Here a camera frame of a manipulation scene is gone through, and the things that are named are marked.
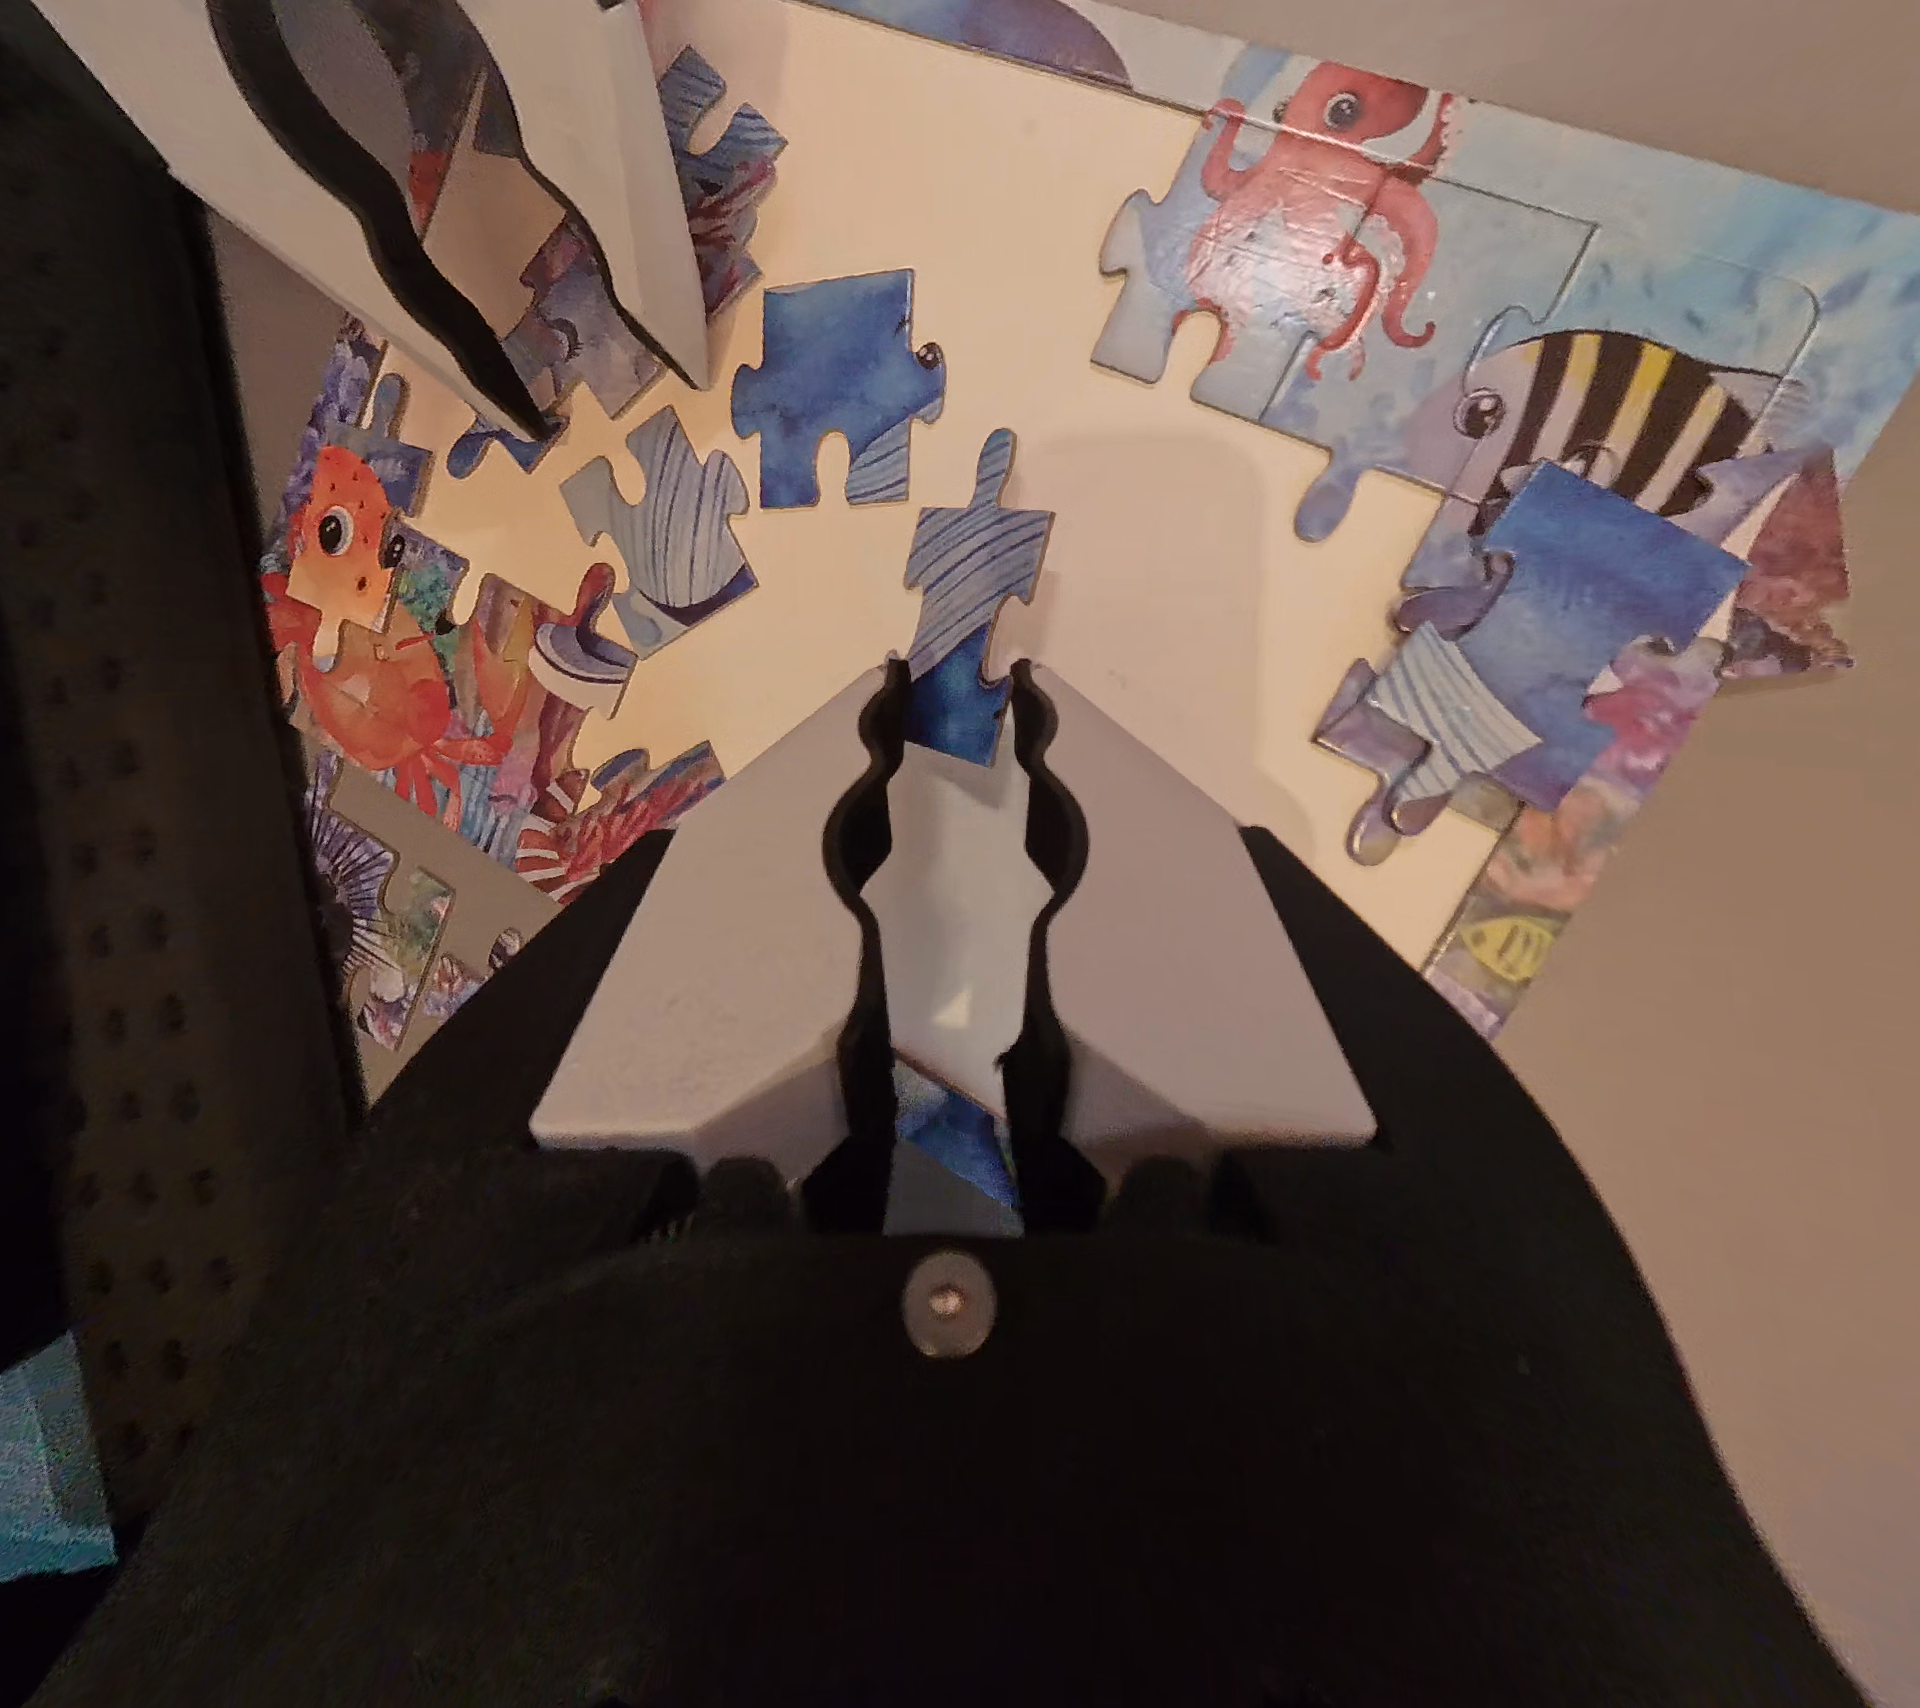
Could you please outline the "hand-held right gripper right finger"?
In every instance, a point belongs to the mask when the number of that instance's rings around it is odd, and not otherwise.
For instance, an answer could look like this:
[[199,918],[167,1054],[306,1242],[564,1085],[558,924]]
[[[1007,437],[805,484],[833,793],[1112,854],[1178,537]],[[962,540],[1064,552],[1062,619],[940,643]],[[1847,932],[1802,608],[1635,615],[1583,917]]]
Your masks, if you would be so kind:
[[1141,1164],[1362,1147],[1377,1120],[1233,818],[1056,673],[1011,673],[1026,937],[1001,1098],[1020,1198]]

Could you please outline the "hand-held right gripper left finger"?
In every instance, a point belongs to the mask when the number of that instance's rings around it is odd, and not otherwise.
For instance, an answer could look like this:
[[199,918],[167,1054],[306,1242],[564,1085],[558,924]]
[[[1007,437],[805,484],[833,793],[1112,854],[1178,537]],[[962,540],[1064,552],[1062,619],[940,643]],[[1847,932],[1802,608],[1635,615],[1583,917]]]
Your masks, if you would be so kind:
[[860,931],[826,832],[875,765],[860,715],[903,678],[860,673],[679,818],[531,1113],[542,1148],[763,1161],[794,1188],[848,1137]]

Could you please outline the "coral and purple puzzle piece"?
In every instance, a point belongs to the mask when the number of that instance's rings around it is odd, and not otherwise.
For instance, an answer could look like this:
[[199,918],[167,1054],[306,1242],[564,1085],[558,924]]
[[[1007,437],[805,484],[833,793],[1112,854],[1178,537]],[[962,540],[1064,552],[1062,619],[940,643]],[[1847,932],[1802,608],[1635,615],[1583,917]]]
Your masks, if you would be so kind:
[[706,321],[719,321],[759,279],[752,240],[772,182],[776,166],[757,159],[726,178],[698,172],[682,189]]

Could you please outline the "whale eye puzzle piece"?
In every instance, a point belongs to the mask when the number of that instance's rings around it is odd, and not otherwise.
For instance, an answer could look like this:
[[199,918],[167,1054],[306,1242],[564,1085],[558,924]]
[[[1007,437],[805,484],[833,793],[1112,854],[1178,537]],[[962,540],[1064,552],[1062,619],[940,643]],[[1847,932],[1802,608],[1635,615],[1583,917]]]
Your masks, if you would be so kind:
[[660,359],[620,319],[569,218],[527,260],[520,286],[530,303],[502,348],[545,415],[568,416],[573,396],[586,390],[616,419],[660,378]]

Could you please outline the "sea print puzzle tray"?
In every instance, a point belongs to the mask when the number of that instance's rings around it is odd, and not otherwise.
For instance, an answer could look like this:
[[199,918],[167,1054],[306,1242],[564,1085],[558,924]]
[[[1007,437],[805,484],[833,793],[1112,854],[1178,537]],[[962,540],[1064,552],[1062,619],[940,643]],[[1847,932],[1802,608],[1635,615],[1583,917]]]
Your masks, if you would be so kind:
[[[1418,347],[1398,299],[1431,256],[1428,182],[1592,218],[1561,299],[1539,321],[1500,316],[1495,347],[1623,330],[1719,368],[1788,373],[1812,396],[1788,449],[1830,447],[1839,493],[1917,375],[1917,218],[1086,0],[663,0],[658,29],[679,189],[776,166],[752,240],[759,279],[716,321],[712,388],[660,373],[616,419],[579,390],[531,475],[490,449],[449,481],[440,456],[473,411],[348,319],[261,565],[284,567],[320,447],[348,447],[380,478],[403,540],[387,625],[407,612],[429,637],[449,687],[447,750],[466,743],[451,825],[339,755],[299,695],[290,647],[276,670],[309,758],[342,761],[335,810],[451,889],[439,954],[483,968],[502,931],[527,937],[547,921],[558,903],[512,876],[519,832],[586,806],[609,758],[639,750],[660,769],[709,743],[735,776],[842,676],[905,655],[920,608],[905,586],[919,511],[962,507],[981,441],[1010,429],[1001,501],[1056,521],[1033,602],[1001,607],[988,680],[1015,655],[1070,676],[1193,784],[1280,835],[1498,1033],[1698,713],[1735,687],[1716,678],[1731,597],[1688,647],[1640,639],[1596,678],[1586,713],[1612,743],[1561,806],[1525,806],[1495,773],[1476,776],[1378,866],[1355,865],[1347,828],[1374,776],[1317,747],[1317,719],[1355,662],[1392,658],[1409,592],[1503,586],[1507,562],[1481,554],[1490,529],[1468,536],[1436,489],[1378,469],[1356,478],[1324,540],[1296,537],[1333,453],[1191,397],[1218,337],[1210,319],[1175,330],[1154,384],[1100,368],[1092,352],[1122,286],[1100,273],[1100,246],[1118,205],[1134,189],[1163,197],[1219,103],[1277,134],[1269,168],[1350,192],[1351,319],[1308,348],[1308,375],[1378,305],[1383,257],[1356,240],[1367,219],[1400,256],[1385,331]],[[505,89],[471,30],[403,15],[379,37],[403,74],[423,236],[476,283],[505,334],[530,303],[527,260],[561,218],[583,227],[514,159]],[[914,273],[914,342],[945,355],[942,411],[911,423],[908,500],[850,506],[850,453],[830,434],[819,501],[763,511],[757,438],[735,434],[730,397],[735,370],[763,359],[764,294],[889,270]],[[757,591],[635,658],[615,713],[547,700],[519,733],[466,721],[449,630],[486,573],[564,612],[593,562],[615,567],[615,592],[628,584],[610,540],[582,540],[561,481],[602,456],[639,500],[626,438],[663,407],[693,456],[722,449],[742,478],[732,533]]]

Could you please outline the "striped dark blue puzzle piece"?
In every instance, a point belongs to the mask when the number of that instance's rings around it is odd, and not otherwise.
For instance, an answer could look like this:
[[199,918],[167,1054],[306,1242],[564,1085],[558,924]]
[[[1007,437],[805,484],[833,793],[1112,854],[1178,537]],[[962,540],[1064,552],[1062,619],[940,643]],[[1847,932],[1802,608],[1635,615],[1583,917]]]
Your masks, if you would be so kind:
[[1033,602],[1052,511],[1007,507],[1016,437],[994,429],[977,456],[962,507],[923,507],[908,549],[905,586],[920,592],[905,651],[905,741],[992,765],[1010,680],[988,680],[988,654],[1004,602]]

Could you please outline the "dark blue puzzle piece with eye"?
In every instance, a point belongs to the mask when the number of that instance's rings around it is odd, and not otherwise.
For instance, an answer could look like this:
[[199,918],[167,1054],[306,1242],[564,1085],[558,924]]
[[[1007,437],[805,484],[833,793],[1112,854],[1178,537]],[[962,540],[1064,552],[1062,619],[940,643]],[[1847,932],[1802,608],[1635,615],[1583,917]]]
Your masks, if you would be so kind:
[[945,407],[945,355],[914,342],[914,273],[889,270],[771,289],[763,359],[732,375],[732,429],[757,438],[757,506],[819,501],[818,453],[845,438],[850,506],[911,493],[911,426]]

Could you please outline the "crab claw puzzle piece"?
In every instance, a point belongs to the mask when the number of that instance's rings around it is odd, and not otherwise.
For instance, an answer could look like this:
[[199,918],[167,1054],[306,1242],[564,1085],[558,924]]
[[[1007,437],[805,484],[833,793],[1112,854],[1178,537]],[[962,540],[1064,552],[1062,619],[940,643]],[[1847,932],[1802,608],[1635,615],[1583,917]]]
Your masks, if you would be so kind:
[[616,573],[593,562],[569,608],[542,604],[486,573],[466,623],[451,637],[457,711],[488,733],[519,733],[547,700],[582,713],[615,713],[635,655],[597,630]]

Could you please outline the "striped purple puzzle piece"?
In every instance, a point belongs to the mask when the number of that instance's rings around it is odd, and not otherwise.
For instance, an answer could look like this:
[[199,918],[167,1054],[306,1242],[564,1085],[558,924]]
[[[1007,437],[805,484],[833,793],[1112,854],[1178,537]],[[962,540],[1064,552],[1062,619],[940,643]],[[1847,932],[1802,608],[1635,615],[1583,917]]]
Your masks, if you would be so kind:
[[1374,776],[1347,828],[1355,865],[1378,866],[1459,784],[1544,743],[1463,654],[1498,596],[1500,584],[1409,592],[1392,615],[1400,643],[1389,662],[1355,662],[1317,719],[1314,743]]

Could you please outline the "purple urchin puzzle piece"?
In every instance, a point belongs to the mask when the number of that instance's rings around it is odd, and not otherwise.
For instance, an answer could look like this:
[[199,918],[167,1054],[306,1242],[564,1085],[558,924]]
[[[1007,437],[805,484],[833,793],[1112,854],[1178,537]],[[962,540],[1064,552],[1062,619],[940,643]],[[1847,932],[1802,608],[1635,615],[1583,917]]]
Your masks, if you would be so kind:
[[317,751],[300,800],[324,952],[357,1033],[401,1054],[439,957],[451,889],[336,811],[339,773],[342,761]]

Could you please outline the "orange crab puzzle piece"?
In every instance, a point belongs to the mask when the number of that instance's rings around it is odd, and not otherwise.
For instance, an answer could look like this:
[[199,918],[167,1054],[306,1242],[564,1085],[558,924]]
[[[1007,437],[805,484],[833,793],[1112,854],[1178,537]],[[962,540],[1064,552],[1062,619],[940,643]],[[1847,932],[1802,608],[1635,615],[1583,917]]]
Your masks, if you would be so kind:
[[392,776],[401,800],[451,825],[466,743],[447,750],[449,687],[420,623],[406,608],[380,634],[344,623],[325,667],[306,647],[292,655],[299,695],[339,755],[366,773]]

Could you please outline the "pale striped puzzle piece with fin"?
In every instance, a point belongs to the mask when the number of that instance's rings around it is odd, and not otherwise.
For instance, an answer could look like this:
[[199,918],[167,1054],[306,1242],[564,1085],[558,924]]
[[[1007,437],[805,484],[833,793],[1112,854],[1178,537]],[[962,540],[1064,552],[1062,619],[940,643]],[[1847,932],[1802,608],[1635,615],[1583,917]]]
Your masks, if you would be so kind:
[[610,540],[628,584],[610,596],[639,662],[757,591],[732,519],[749,507],[746,484],[722,449],[693,456],[672,407],[639,423],[626,447],[642,497],[626,500],[597,456],[561,481],[561,501],[583,544]]

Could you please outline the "striped puzzle piece with tail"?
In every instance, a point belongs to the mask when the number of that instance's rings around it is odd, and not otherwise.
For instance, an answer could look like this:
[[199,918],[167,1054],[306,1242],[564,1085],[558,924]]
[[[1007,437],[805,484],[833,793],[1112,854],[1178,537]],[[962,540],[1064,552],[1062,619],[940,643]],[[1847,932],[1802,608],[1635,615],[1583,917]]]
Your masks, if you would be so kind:
[[466,481],[479,469],[490,449],[498,449],[520,475],[531,475],[540,460],[558,447],[568,423],[558,411],[542,411],[540,429],[542,432],[535,437],[523,429],[497,426],[494,419],[473,415],[440,456],[440,469],[449,481]]

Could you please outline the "blue watercolour puzzle piece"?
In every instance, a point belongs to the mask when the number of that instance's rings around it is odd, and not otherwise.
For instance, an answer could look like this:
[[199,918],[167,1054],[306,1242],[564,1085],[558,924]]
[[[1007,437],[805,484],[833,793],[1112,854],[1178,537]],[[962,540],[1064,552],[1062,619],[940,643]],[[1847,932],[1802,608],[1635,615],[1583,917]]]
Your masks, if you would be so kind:
[[1640,639],[1688,647],[1747,570],[1740,558],[1555,463],[1506,501],[1481,554],[1507,570],[1459,651],[1532,739],[1495,769],[1532,810],[1561,806],[1612,743],[1612,730],[1586,713],[1596,678]]

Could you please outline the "octopus arms puzzle piece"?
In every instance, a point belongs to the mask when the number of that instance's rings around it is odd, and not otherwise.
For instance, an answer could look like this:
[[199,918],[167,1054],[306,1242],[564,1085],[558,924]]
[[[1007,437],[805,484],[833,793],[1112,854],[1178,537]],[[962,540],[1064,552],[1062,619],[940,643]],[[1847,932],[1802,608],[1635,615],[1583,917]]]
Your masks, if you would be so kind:
[[1296,168],[1269,168],[1274,148],[1277,134],[1226,100],[1163,197],[1127,194],[1100,246],[1100,273],[1122,286],[1092,352],[1097,368],[1154,384],[1175,330],[1210,319],[1218,337],[1191,397],[1256,419],[1308,348],[1341,337],[1355,303],[1341,249],[1359,203]]

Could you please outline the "grey brown triangle puzzle piece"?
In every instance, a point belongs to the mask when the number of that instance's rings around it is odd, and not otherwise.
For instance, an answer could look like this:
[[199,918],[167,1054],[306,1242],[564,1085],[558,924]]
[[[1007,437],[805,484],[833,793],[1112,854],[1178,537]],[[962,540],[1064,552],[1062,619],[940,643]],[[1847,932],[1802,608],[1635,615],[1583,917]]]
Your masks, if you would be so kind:
[[1705,497],[1679,527],[1745,562],[1725,617],[1721,682],[1788,680],[1853,667],[1834,630],[1852,596],[1830,447],[1735,456],[1699,469]]

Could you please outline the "striped fish puzzle piece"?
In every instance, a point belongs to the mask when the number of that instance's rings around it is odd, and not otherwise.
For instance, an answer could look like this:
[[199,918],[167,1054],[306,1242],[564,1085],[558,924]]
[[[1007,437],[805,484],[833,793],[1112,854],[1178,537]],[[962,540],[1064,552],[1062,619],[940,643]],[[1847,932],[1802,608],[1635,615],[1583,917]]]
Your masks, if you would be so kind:
[[1713,364],[1623,330],[1548,330],[1495,347],[1439,378],[1378,453],[1337,453],[1306,492],[1293,536],[1324,540],[1362,473],[1421,481],[1481,536],[1525,475],[1557,463],[1660,519],[1699,507],[1716,469],[1782,456],[1810,426],[1810,388],[1788,373]]

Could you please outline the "pale blue octopus puzzle piece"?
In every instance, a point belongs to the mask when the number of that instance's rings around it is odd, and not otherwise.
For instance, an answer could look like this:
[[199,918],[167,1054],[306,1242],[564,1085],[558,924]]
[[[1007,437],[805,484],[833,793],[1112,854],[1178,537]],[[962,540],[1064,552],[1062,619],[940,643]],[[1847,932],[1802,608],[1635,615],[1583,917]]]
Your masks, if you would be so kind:
[[1485,330],[1500,316],[1544,319],[1596,236],[1592,218],[1472,185],[1428,182],[1421,200],[1433,222],[1431,256],[1398,299],[1398,326],[1418,347],[1385,331],[1400,256],[1396,233],[1367,219],[1356,240],[1383,257],[1378,305],[1344,352],[1321,358],[1317,375],[1308,352],[1293,359],[1262,411],[1263,429],[1362,466],[1392,460],[1413,411],[1468,370]]

